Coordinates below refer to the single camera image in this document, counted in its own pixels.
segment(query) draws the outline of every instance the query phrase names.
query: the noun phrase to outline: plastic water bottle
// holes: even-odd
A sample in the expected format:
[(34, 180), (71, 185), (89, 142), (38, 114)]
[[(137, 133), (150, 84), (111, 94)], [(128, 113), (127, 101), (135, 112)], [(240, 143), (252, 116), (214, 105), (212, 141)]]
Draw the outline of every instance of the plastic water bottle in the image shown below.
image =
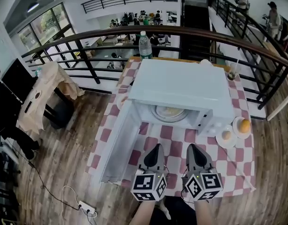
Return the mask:
[(152, 59), (151, 43), (145, 31), (140, 32), (139, 51), (141, 60)]

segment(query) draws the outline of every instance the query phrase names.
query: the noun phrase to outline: power strip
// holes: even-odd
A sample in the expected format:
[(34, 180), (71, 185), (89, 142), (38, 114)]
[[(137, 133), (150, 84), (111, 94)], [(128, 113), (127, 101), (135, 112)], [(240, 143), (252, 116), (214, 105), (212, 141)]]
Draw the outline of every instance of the power strip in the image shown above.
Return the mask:
[(85, 202), (79, 201), (78, 204), (81, 205), (81, 208), (82, 208), (84, 211), (89, 210), (89, 213), (92, 214), (92, 215), (96, 212), (96, 208), (91, 207), (90, 205), (86, 204)]

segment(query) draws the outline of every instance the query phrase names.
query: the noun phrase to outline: black cap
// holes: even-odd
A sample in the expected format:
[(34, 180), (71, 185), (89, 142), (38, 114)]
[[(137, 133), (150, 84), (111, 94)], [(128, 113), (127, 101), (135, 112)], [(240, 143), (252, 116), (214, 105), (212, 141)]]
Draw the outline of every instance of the black cap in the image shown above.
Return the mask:
[(276, 7), (277, 7), (276, 3), (274, 3), (274, 2), (270, 2), (270, 3), (268, 3), (268, 5), (269, 5), (271, 8), (276, 8)]

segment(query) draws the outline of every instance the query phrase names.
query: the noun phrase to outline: checkered tablecloth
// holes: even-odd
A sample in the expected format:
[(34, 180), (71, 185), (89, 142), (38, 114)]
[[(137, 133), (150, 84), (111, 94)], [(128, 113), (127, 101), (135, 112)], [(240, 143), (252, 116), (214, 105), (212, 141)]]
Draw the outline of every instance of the checkered tablecloth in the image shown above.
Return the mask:
[[(131, 89), (129, 84), (136, 77), (139, 67), (140, 59), (129, 60), (116, 91), (111, 95), (87, 163), (86, 171), (92, 175), (95, 175), (102, 151), (120, 112), (117, 99), (123, 95), (128, 96)], [(228, 83), (235, 116), (242, 116), (251, 121), (239, 76)], [(238, 139), (235, 147), (227, 150), (220, 147), (214, 137), (197, 136), (196, 130), (146, 122), (140, 127), (122, 186), (131, 186), (131, 177), (137, 170), (141, 154), (157, 143), (161, 143), (164, 148), (165, 164), (170, 172), (165, 195), (180, 196), (181, 178), (186, 170), (186, 150), (190, 143), (196, 143), (204, 149), (211, 156), (217, 171), (221, 173), (224, 189), (217, 196), (240, 195), (255, 190), (253, 134), (245, 140)]]

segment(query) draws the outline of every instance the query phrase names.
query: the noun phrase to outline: staircase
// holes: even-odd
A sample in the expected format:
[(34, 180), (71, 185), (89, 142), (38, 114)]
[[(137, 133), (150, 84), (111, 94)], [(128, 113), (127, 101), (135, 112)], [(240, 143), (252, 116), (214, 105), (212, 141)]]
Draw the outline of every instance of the staircase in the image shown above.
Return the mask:
[[(204, 29), (209, 31), (209, 14), (207, 7), (185, 5), (185, 27)], [(184, 36), (181, 39), (181, 59), (201, 61), (209, 60), (209, 56), (195, 54), (195, 52), (209, 53), (210, 40), (197, 36)]]

